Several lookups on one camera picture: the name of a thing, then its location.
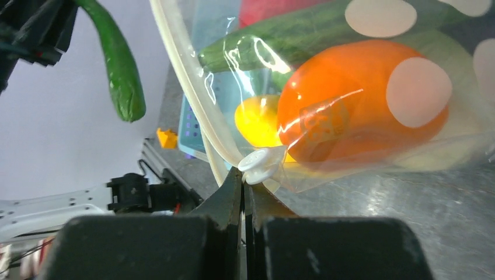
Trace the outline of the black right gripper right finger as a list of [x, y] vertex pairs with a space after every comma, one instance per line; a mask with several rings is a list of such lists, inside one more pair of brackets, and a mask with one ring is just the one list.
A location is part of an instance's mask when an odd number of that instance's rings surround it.
[[249, 279], [432, 279], [402, 220], [299, 216], [263, 185], [245, 185]]

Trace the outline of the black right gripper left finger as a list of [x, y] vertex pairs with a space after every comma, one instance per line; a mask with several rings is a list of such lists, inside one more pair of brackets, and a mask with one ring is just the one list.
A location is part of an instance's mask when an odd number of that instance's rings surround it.
[[186, 215], [93, 215], [56, 235], [38, 279], [239, 279], [241, 172]]

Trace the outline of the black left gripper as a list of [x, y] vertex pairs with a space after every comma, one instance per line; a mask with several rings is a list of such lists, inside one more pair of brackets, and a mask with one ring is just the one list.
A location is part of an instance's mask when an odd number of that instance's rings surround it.
[[71, 42], [74, 1], [1, 0], [1, 91], [19, 60], [54, 66]]

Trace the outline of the green toy bean pod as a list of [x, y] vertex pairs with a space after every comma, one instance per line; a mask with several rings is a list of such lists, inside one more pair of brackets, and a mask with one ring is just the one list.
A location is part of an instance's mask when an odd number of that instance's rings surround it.
[[98, 1], [74, 1], [90, 17], [104, 56], [109, 93], [120, 120], [133, 123], [147, 112], [135, 58], [109, 11]]

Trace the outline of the yellow toy lemon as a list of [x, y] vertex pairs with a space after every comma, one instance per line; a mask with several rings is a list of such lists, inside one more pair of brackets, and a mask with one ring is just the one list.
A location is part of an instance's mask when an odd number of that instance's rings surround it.
[[235, 125], [240, 134], [255, 148], [288, 145], [285, 131], [292, 106], [276, 94], [253, 96], [236, 108]]

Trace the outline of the orange toy fruit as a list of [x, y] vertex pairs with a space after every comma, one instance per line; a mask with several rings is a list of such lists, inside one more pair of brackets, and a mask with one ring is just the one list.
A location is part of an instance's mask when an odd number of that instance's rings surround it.
[[293, 112], [285, 146], [306, 165], [377, 162], [435, 137], [452, 94], [444, 69], [407, 45], [330, 47], [302, 64], [281, 92]]

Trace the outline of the clear dotted zip top bag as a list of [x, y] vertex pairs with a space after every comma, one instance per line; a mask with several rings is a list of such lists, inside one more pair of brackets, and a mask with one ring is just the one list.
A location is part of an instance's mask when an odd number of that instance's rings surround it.
[[494, 160], [493, 1], [199, 1], [188, 25], [151, 8], [218, 184]]

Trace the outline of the red toy apple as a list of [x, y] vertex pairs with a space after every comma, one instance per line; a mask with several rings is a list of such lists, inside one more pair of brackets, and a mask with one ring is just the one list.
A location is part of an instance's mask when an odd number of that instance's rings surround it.
[[242, 0], [238, 15], [239, 28], [261, 20], [319, 5], [327, 0]]

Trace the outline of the green toy cucumber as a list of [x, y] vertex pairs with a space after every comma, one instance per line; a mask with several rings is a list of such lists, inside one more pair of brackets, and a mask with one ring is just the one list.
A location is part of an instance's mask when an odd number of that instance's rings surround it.
[[304, 62], [333, 46], [461, 23], [491, 11], [458, 1], [328, 1], [258, 21], [204, 47], [200, 64], [211, 72], [267, 68], [278, 60]]

